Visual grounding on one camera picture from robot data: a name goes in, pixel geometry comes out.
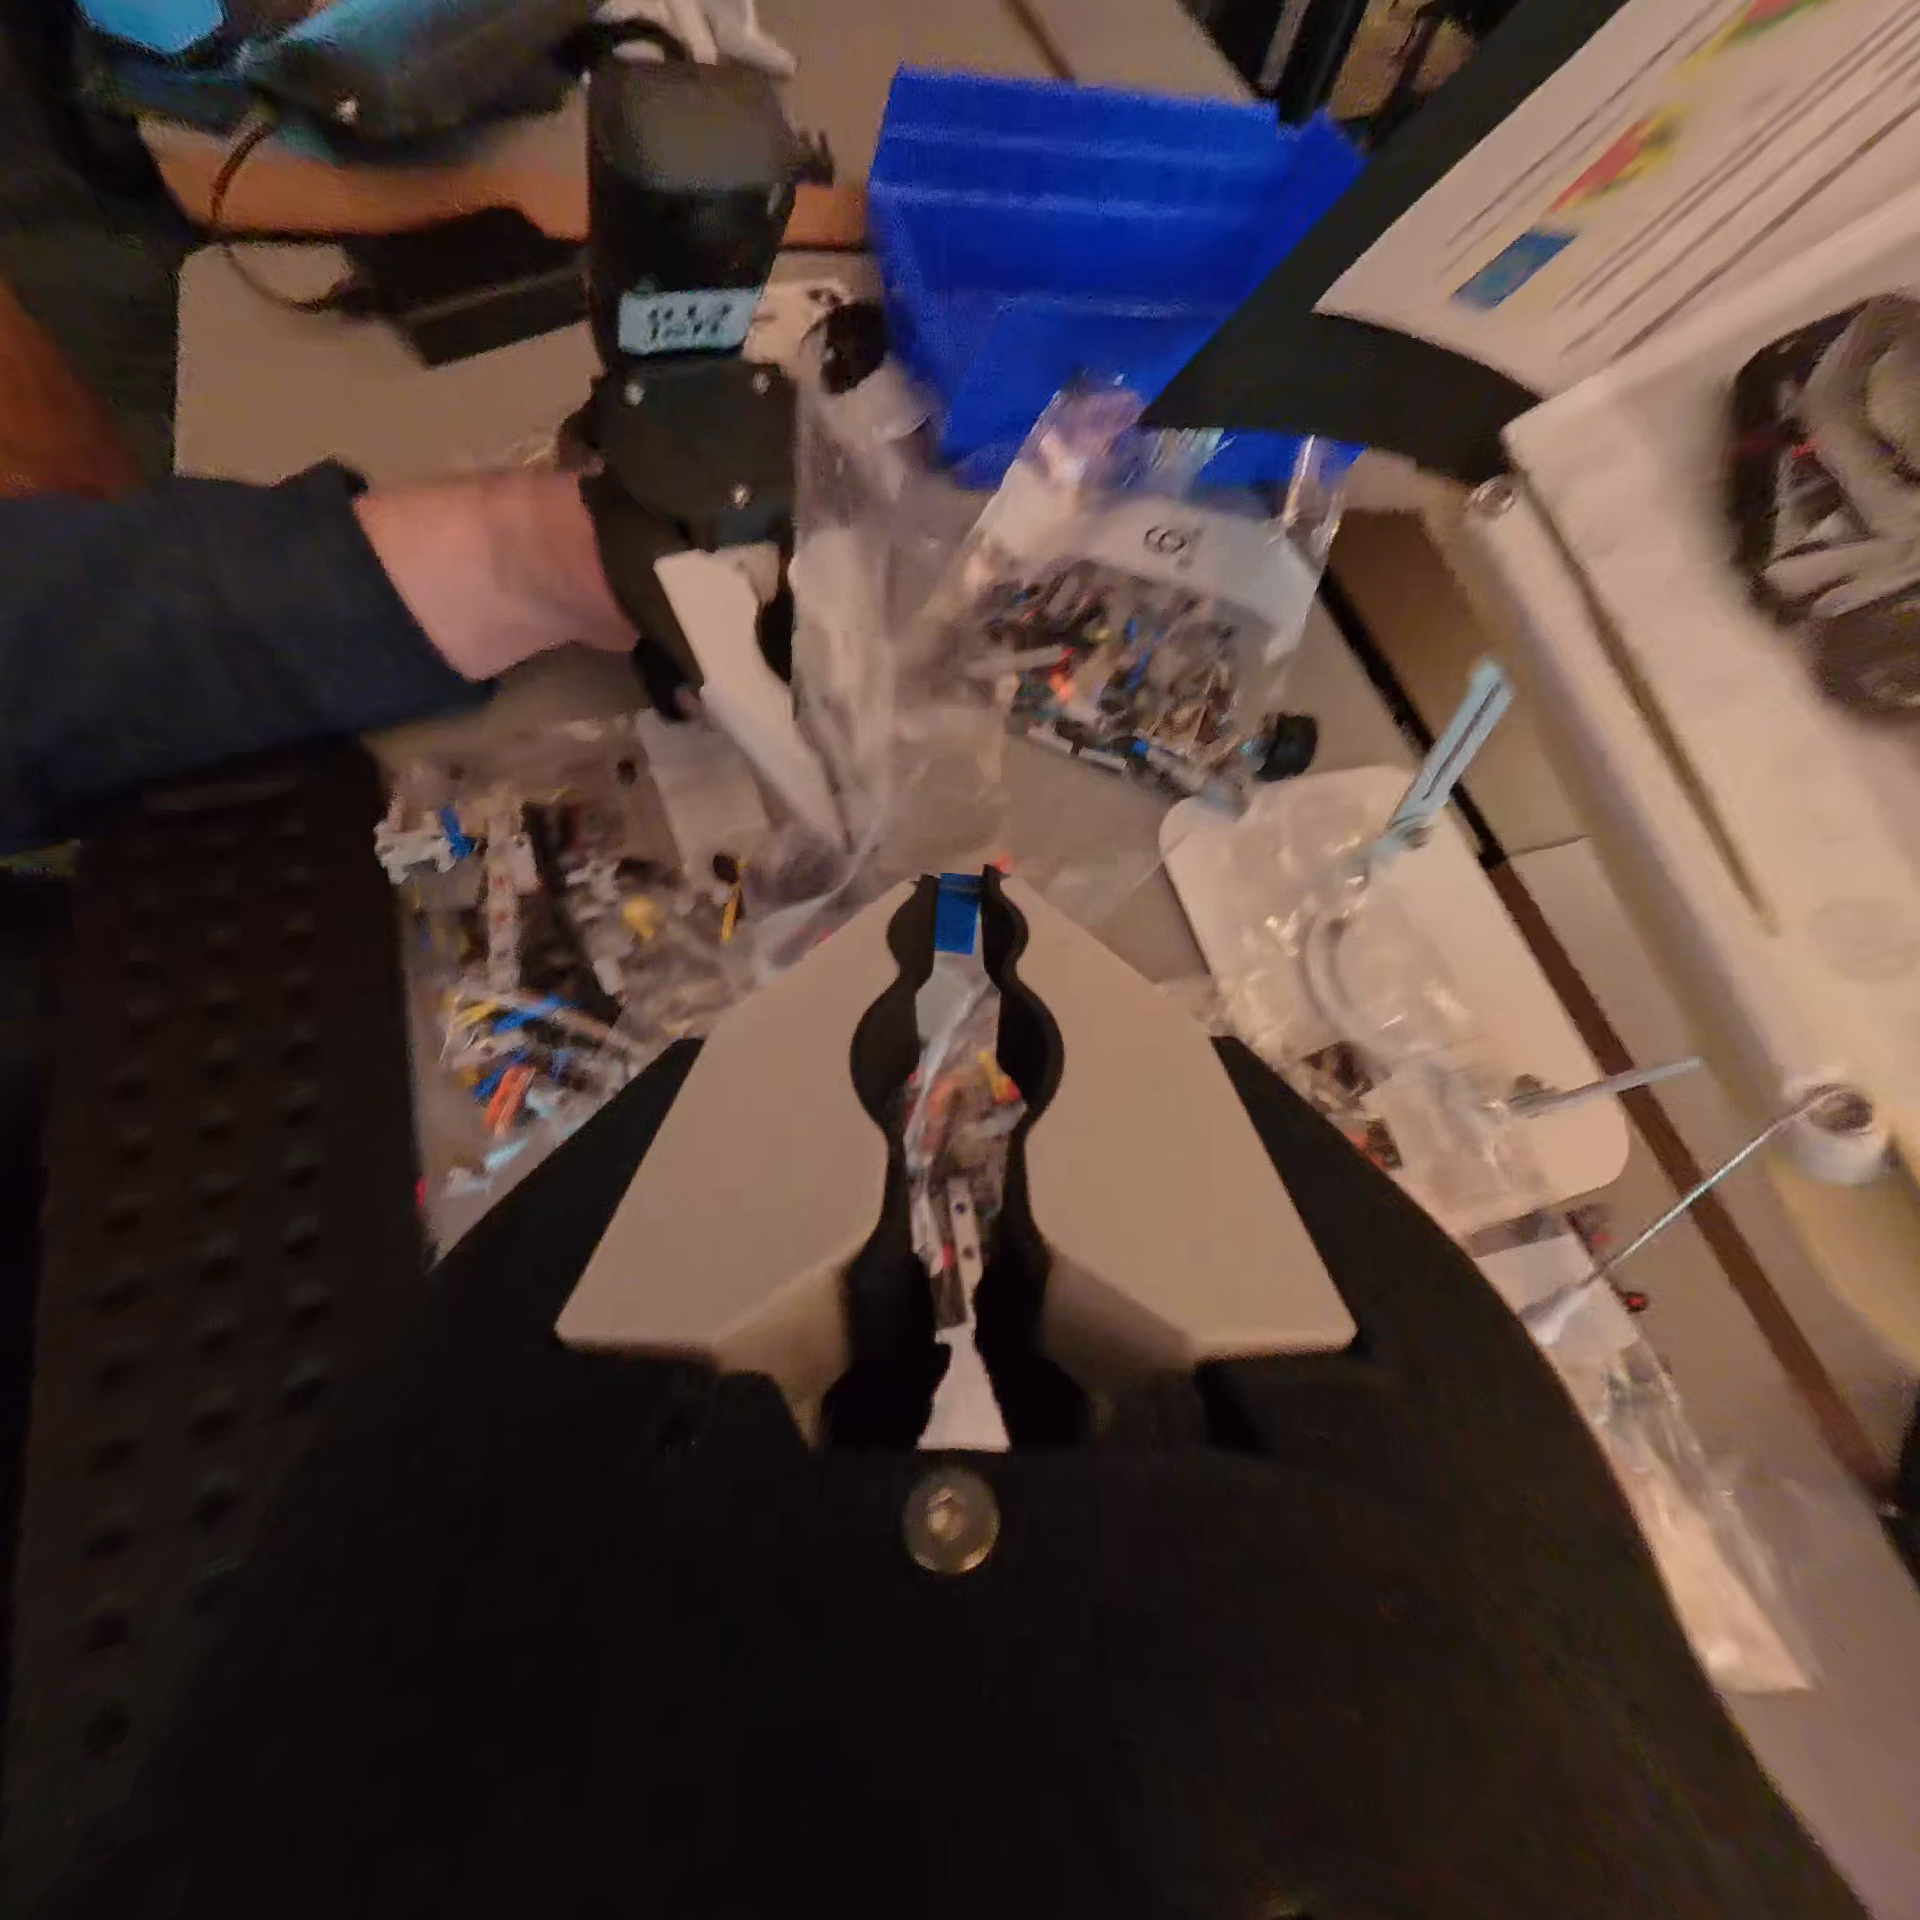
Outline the person's left forearm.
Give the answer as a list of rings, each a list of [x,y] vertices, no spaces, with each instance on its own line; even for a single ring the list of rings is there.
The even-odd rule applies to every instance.
[[[479,704],[401,604],[337,462],[2,508],[2,852],[250,755]]]

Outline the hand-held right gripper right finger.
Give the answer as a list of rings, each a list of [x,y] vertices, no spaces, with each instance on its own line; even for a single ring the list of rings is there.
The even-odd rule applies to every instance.
[[[1214,1038],[1027,881],[980,883],[1007,1149],[978,1349],[1014,1451],[1140,1392],[1358,1338]]]

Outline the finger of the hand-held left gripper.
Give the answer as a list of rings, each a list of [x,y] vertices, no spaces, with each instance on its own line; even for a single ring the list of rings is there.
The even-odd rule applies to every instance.
[[[843,810],[863,785],[869,717],[869,570],[854,532],[812,532],[785,572],[796,626],[792,688],[798,717]]]
[[[656,581],[679,624],[705,717],[741,752],[785,814],[818,841],[841,845],[843,817],[796,697],[759,637],[763,610],[781,586],[774,543],[683,550],[656,561]]]

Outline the light blue slotted bar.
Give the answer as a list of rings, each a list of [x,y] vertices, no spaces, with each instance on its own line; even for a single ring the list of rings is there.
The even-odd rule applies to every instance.
[[[1427,843],[1476,755],[1486,752],[1513,706],[1513,697],[1515,686],[1498,659],[1486,657],[1473,666],[1451,725],[1442,728],[1427,752],[1413,781],[1405,785],[1395,812],[1378,832],[1378,865],[1413,852]]]
[[[1684,1056],[1660,1067],[1626,1068],[1569,1088],[1547,1087],[1535,1078],[1524,1076],[1504,1105],[1520,1119],[1546,1119],[1602,1101],[1618,1101],[1626,1092],[1657,1087],[1688,1076],[1702,1067],[1698,1056]]]

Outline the white printed paper sheet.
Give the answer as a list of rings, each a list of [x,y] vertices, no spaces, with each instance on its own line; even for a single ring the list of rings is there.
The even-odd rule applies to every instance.
[[[1915,2],[1637,2],[1316,310],[1553,397],[1917,180]]]

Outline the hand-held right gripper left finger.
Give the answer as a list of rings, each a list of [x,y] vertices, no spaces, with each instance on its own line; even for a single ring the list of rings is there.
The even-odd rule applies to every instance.
[[[810,1438],[909,1451],[947,1352],[905,1101],[940,881],[887,892],[701,1043],[559,1311],[592,1354],[772,1378]]]

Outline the person's left hand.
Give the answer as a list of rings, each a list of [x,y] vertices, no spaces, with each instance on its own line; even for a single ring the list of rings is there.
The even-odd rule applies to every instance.
[[[401,604],[465,683],[497,683],[570,644],[610,655],[637,644],[572,470],[370,490],[354,515]]]

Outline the black power adapter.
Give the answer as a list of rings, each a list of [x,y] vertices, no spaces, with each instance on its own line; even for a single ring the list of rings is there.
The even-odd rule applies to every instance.
[[[517,209],[343,242],[355,299],[421,368],[468,359],[588,320],[587,250]]]

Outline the white sticker sheet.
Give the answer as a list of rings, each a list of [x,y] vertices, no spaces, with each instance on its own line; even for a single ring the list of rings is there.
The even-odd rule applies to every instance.
[[[932,404],[894,355],[881,302],[840,279],[776,282],[761,299],[747,357],[792,377],[825,421],[854,441],[920,435]]]

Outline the black pointed panel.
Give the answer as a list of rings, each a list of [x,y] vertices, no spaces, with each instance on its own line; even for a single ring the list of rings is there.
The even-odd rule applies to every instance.
[[[1486,361],[1324,313],[1318,300],[1453,166],[1520,111],[1620,2],[1466,4],[1473,51],[1426,98],[1402,84],[1364,120],[1356,182],[1147,404],[1156,430],[1322,435],[1476,486],[1506,470],[1506,428],[1546,401]]]

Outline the dark perforated panel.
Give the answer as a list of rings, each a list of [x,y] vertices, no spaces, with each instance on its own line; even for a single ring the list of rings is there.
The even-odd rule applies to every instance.
[[[128,1796],[423,1269],[385,805],[359,746],[274,755],[75,861],[4,1531],[4,1917]]]

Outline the small open parts bag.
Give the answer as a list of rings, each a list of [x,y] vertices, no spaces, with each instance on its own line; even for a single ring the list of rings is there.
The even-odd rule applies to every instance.
[[[772,976],[747,885],[783,828],[805,826],[734,743],[648,712],[401,770],[375,852],[401,910],[439,1236],[485,1209],[441,1201],[446,1169],[490,1167],[494,1201]]]

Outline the lego instruction booklet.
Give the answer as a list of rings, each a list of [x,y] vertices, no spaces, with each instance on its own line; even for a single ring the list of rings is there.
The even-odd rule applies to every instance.
[[[1917,1158],[1917,193],[1507,433],[1751,1074]]]

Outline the white rounded container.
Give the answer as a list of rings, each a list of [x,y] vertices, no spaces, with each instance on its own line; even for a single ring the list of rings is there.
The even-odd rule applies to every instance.
[[[1888,1158],[1842,1187],[1773,1149],[1811,1261],[1888,1349],[1919,1347],[1917,745],[1837,712],[1731,553],[1735,373],[1766,344],[1917,282],[1917,193],[1680,320],[1511,424],[1511,501],[1469,546],[1520,628],[1524,684],[1622,899],[1771,1119],[1842,1083]]]

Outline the white rod with ball end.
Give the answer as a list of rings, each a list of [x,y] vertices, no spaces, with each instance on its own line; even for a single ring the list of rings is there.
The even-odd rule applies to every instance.
[[[1558,1334],[1573,1311],[1584,1307],[1597,1291],[1611,1289],[1622,1267],[1695,1214],[1737,1169],[1757,1161],[1762,1150],[1786,1147],[1804,1169],[1850,1187],[1879,1176],[1888,1158],[1888,1139],[1880,1110],[1859,1088],[1842,1083],[1808,1087],[1791,1107],[1762,1125],[1757,1136],[1746,1139],[1729,1159],[1697,1178],[1695,1187],[1669,1203],[1668,1212],[1662,1212],[1638,1236],[1602,1256],[1580,1280],[1522,1311],[1524,1327],[1533,1334]]]

